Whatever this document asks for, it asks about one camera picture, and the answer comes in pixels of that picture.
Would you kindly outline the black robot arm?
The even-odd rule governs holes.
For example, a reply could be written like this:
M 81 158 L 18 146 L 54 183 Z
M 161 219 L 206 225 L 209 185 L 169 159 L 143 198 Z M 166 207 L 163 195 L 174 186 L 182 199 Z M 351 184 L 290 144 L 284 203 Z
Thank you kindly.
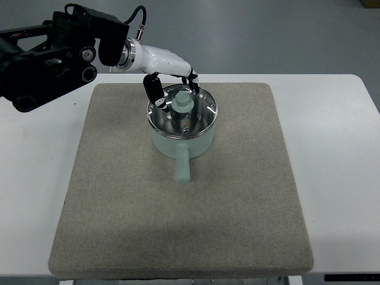
M 113 67 L 126 58 L 129 24 L 139 11 L 144 27 L 147 12 L 136 7 L 126 21 L 78 4 L 56 11 L 39 26 L 1 32 L 1 96 L 20 112 L 30 112 L 90 82 L 99 58 Z

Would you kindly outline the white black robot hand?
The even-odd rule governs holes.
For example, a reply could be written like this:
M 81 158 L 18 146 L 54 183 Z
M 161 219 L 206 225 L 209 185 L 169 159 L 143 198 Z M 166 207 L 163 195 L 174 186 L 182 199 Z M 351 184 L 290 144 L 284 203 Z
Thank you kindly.
M 166 113 L 169 108 L 159 74 L 181 78 L 191 90 L 200 92 L 198 74 L 187 61 L 167 49 L 142 45 L 132 38 L 126 39 L 116 68 L 124 72 L 144 72 L 143 85 L 150 103 Z

